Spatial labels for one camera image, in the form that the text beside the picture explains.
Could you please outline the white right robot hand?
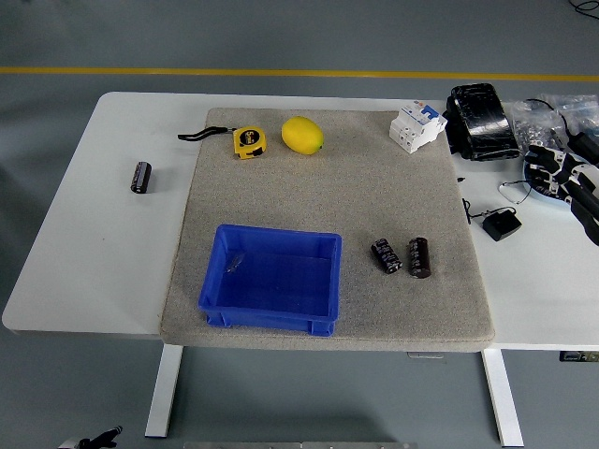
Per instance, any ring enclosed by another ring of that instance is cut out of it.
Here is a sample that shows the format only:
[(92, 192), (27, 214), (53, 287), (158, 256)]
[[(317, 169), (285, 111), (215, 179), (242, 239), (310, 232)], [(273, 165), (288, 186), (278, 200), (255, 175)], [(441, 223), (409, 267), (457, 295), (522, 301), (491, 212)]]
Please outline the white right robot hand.
[(598, 245), (598, 168), (571, 153), (531, 145), (525, 181), (538, 194), (566, 203), (591, 242)]

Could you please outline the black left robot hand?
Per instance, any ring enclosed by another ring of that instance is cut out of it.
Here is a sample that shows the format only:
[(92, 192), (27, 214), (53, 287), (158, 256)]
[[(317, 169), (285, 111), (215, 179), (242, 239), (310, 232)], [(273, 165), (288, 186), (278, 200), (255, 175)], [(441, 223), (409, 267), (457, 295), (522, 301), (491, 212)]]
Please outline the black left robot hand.
[(97, 437), (95, 437), (93, 439), (89, 439), (89, 438), (81, 439), (77, 443), (76, 447), (78, 449), (116, 448), (118, 443), (115, 441), (115, 439), (122, 433), (122, 431), (123, 431), (122, 426), (115, 426), (115, 427), (101, 433), (100, 435), (98, 435)]

